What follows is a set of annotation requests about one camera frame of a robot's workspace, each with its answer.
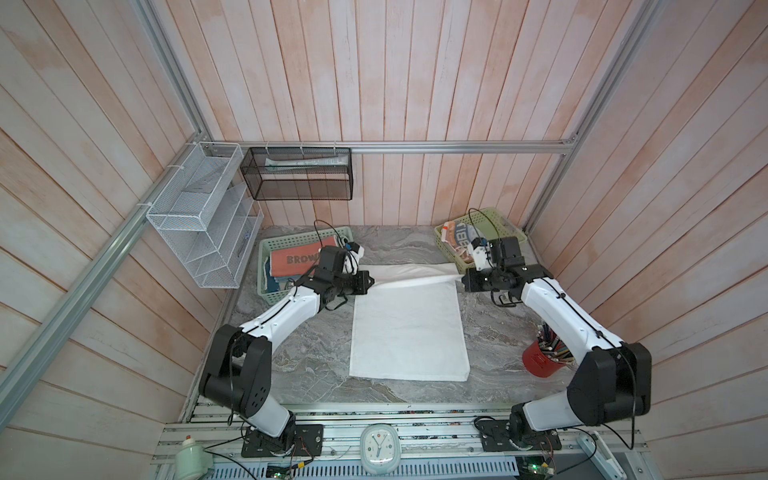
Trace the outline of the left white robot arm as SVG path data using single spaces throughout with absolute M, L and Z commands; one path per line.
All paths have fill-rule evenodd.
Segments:
M 291 413 L 270 394 L 273 351 L 336 299 L 346 303 L 368 292 L 375 280 L 360 268 L 363 256 L 356 242 L 324 246 L 280 302 L 240 326 L 221 326 L 213 336 L 199 394 L 269 437 L 282 435 Z

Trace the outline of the brown towel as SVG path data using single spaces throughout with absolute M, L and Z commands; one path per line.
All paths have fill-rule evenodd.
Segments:
M 325 246 L 337 246 L 335 236 L 327 236 L 312 244 L 275 250 L 270 253 L 269 274 L 275 278 L 304 274 L 314 264 Z

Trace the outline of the light green plastic basket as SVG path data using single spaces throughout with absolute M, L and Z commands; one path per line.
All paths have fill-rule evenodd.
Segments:
M 465 215 L 448 221 L 471 223 L 482 232 L 487 240 L 513 236 L 518 239 L 520 244 L 527 241 L 525 233 L 503 217 L 500 212 L 493 207 L 480 210 L 471 208 Z M 440 228 L 444 223 L 433 229 L 436 245 L 449 261 L 456 264 L 459 272 L 464 273 L 467 269 L 472 268 L 474 264 L 473 262 L 465 263 L 461 258 L 455 255 L 448 246 L 442 243 L 440 238 Z

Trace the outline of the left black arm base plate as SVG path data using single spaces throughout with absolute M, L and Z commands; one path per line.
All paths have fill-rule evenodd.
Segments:
M 283 433 L 272 437 L 254 428 L 244 436 L 243 458 L 271 458 L 283 456 L 319 456 L 323 443 L 322 424 L 295 424 L 289 422 Z

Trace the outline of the plain white towel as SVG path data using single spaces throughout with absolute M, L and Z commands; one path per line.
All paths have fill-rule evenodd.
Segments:
M 451 263 L 371 265 L 375 280 L 354 301 L 349 375 L 464 382 L 470 364 Z

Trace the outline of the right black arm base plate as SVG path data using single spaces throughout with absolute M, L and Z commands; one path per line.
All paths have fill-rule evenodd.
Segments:
M 519 433 L 509 420 L 497 420 L 490 416 L 473 419 L 484 452 L 531 451 L 544 452 L 562 449 L 562 443 L 555 430 L 546 432 Z

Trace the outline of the blue Doraemon towel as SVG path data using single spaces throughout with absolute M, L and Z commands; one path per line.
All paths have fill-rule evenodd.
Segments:
M 271 275 L 265 276 L 265 293 L 277 293 L 285 291 L 294 286 L 295 282 L 300 278 L 300 275 L 293 275 L 287 277 L 273 277 Z

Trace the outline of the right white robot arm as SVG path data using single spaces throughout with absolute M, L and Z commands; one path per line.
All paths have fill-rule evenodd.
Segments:
M 503 293 L 503 308 L 524 304 L 569 350 L 576 372 L 567 388 L 512 407 L 512 441 L 529 443 L 549 430 L 598 426 L 647 414 L 651 409 L 652 356 L 593 319 L 551 273 L 527 264 L 512 236 L 471 241 L 474 266 L 462 277 L 467 292 Z

